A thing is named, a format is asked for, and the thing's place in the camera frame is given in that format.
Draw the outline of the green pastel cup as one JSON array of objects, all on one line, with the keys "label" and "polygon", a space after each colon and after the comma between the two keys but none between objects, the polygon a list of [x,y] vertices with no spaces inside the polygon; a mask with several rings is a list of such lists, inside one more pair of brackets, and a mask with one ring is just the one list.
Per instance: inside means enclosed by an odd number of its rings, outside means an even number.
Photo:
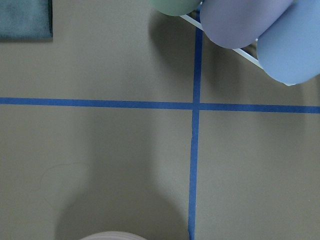
[{"label": "green pastel cup", "polygon": [[197,9],[201,0],[150,0],[151,5],[168,16],[182,16]]}]

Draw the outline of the purple pastel cup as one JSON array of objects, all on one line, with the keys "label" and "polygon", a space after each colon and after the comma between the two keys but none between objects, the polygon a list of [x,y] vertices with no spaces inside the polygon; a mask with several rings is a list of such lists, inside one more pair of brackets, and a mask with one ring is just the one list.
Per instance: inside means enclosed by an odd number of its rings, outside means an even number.
[{"label": "purple pastel cup", "polygon": [[226,49],[248,46],[292,4],[291,0],[205,0],[200,23],[206,36]]}]

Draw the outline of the pink bowl with ice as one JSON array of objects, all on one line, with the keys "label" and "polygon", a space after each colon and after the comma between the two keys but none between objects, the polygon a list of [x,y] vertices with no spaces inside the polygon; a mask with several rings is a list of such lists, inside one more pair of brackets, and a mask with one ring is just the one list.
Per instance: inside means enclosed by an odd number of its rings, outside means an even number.
[{"label": "pink bowl with ice", "polygon": [[106,231],[95,233],[80,240],[146,240],[145,238],[129,233],[129,232],[122,232],[122,231]]}]

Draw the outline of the blue pastel cup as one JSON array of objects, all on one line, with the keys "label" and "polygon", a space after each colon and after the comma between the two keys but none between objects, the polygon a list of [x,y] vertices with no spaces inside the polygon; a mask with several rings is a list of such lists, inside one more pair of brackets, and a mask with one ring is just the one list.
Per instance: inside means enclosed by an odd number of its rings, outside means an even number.
[{"label": "blue pastel cup", "polygon": [[320,2],[295,0],[258,38],[263,70],[287,86],[320,74]]}]

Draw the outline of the grey folded cloth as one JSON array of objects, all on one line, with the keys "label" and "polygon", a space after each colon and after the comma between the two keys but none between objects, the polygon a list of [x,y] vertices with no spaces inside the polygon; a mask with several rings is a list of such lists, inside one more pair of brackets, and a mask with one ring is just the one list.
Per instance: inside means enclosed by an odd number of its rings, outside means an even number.
[{"label": "grey folded cloth", "polygon": [[51,0],[2,0],[1,40],[42,40],[53,38]]}]

